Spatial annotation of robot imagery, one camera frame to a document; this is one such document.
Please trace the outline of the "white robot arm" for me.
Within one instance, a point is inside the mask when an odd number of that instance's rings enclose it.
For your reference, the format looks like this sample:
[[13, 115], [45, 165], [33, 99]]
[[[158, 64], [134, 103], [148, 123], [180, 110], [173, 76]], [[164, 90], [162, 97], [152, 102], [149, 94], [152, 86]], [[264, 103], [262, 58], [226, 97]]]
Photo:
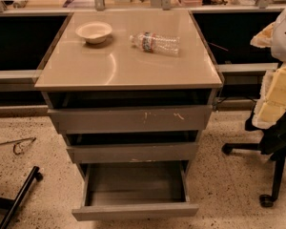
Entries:
[[271, 56], [282, 62], [277, 70], [264, 74], [260, 99], [253, 111], [252, 124], [260, 129], [268, 129], [286, 112], [286, 8], [275, 22], [255, 35], [250, 44], [270, 48]]

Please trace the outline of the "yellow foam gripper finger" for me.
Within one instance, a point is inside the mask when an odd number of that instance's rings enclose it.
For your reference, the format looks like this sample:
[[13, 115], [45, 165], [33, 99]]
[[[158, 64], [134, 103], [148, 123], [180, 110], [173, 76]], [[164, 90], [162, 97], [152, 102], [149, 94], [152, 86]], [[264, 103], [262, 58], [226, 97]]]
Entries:
[[286, 64], [276, 71], [267, 71], [262, 79], [260, 99], [256, 102], [252, 124], [268, 129], [286, 112]]
[[257, 48], [270, 48], [272, 46], [274, 24], [275, 23], [269, 24], [262, 31], [256, 34], [251, 39], [250, 44]]

